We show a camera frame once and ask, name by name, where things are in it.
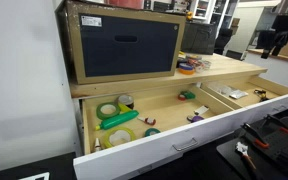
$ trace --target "green tape roll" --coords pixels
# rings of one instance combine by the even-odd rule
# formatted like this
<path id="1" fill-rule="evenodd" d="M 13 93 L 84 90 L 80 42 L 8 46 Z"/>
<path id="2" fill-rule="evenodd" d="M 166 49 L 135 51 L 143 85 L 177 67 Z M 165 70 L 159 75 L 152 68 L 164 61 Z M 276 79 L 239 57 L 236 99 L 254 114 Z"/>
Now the green tape roll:
<path id="1" fill-rule="evenodd" d="M 148 130 L 145 131 L 145 137 L 160 133 L 161 131 L 159 131 L 158 129 L 155 128 L 149 128 Z"/>
<path id="2" fill-rule="evenodd" d="M 113 102 L 100 104 L 96 108 L 96 115 L 101 120 L 117 116 L 120 112 L 121 109 Z"/>
<path id="3" fill-rule="evenodd" d="M 104 136 L 104 145 L 106 148 L 114 147 L 113 142 L 115 140 L 124 140 L 130 142 L 136 140 L 136 136 L 132 130 L 126 127 L 115 127 L 108 130 Z"/>

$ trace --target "black floor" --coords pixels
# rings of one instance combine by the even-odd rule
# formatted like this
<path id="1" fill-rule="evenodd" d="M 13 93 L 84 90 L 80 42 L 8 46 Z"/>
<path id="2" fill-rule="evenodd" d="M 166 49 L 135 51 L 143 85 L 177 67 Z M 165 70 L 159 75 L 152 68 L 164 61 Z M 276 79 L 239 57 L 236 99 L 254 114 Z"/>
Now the black floor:
<path id="1" fill-rule="evenodd" d="M 0 171 L 0 180 L 18 180 L 45 172 L 50 173 L 50 180 L 75 180 L 74 158 L 75 153 L 69 153 Z"/>
<path id="2" fill-rule="evenodd" d="M 180 159 L 133 178 L 146 179 L 185 179 L 185 180 L 240 180 L 241 178 L 217 153 L 216 147 L 231 140 L 234 135 L 213 141 L 184 154 Z"/>

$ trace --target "chair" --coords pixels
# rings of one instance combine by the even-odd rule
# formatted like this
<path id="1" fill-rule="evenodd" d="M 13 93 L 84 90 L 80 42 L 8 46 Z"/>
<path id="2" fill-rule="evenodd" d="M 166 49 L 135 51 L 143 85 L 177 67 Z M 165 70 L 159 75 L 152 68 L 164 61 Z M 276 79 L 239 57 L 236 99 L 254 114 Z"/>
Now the chair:
<path id="1" fill-rule="evenodd" d="M 215 41 L 214 53 L 223 54 L 224 47 L 231 40 L 233 34 L 232 29 L 220 29 L 218 37 Z"/>

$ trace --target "green object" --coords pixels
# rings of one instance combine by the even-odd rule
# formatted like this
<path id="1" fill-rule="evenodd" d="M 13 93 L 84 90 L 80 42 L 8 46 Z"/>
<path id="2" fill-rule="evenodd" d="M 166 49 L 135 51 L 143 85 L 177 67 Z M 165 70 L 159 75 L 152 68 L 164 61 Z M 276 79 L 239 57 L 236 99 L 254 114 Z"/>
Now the green object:
<path id="1" fill-rule="evenodd" d="M 104 145 L 106 148 L 114 147 L 113 142 L 111 142 L 111 140 L 116 139 L 116 137 L 111 136 L 119 136 L 119 139 L 124 139 L 127 142 L 136 140 L 134 132 L 129 128 L 115 127 L 113 129 L 108 130 L 104 136 Z"/>
<path id="2" fill-rule="evenodd" d="M 159 131 L 158 129 L 155 128 L 149 128 L 148 130 L 145 131 L 145 137 L 160 133 L 161 131 Z"/>
<path id="3" fill-rule="evenodd" d="M 113 102 L 100 104 L 96 108 L 96 115 L 101 120 L 117 116 L 120 114 L 120 112 L 121 112 L 120 107 L 118 107 L 116 103 Z"/>
<path id="4" fill-rule="evenodd" d="M 98 131 L 100 129 L 110 129 L 114 126 L 117 126 L 119 124 L 122 124 L 126 121 L 129 121 L 131 119 L 134 119 L 136 116 L 138 116 L 138 112 L 136 110 L 132 110 L 129 112 L 126 112 L 124 114 L 120 114 L 114 117 L 111 117 L 109 119 L 106 119 L 105 121 L 102 121 L 102 123 L 95 127 L 95 130 Z"/>
<path id="5" fill-rule="evenodd" d="M 191 91 L 181 91 L 181 94 L 183 94 L 186 99 L 195 99 L 196 97 Z"/>

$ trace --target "label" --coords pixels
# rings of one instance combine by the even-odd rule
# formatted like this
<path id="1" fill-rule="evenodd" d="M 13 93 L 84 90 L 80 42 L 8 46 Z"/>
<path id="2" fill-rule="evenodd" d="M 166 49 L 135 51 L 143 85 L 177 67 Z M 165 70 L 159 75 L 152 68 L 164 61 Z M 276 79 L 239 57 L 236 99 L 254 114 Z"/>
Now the label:
<path id="1" fill-rule="evenodd" d="M 81 18 L 83 26 L 102 27 L 102 18 L 91 16 L 81 16 Z"/>

